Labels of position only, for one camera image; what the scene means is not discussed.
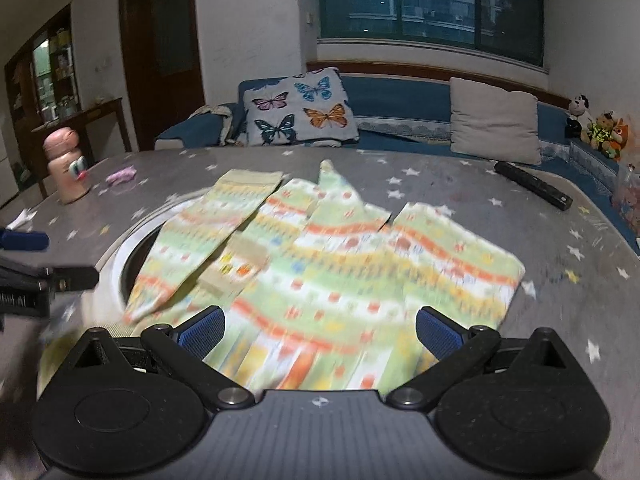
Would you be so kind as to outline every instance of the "white pillow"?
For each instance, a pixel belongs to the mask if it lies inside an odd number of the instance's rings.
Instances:
[[[450,84],[452,152],[540,164],[535,96],[455,77]]]
[[[249,146],[358,140],[337,68],[287,77],[244,93]]]

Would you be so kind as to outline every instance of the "orange plush toy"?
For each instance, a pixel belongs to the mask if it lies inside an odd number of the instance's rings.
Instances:
[[[610,140],[602,143],[602,153],[613,160],[620,160],[620,152],[629,138],[629,125],[622,119],[618,120],[611,131]]]

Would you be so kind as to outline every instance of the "pink bottle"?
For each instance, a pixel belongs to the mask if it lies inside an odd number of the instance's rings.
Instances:
[[[89,191],[86,182],[88,164],[78,150],[78,134],[71,128],[60,128],[44,141],[44,151],[50,160],[49,173],[56,181],[63,204],[78,200]]]

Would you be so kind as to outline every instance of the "gray gripper base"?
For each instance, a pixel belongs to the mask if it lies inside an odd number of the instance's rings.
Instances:
[[[47,480],[69,478],[60,471]],[[385,406],[372,390],[267,391],[219,413],[183,456],[136,480],[498,480],[464,462],[427,417]],[[572,476],[571,480],[591,478]]]

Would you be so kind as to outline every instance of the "window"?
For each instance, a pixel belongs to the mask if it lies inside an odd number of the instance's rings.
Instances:
[[[321,7],[324,38],[447,43],[542,65],[543,0],[322,0]]]

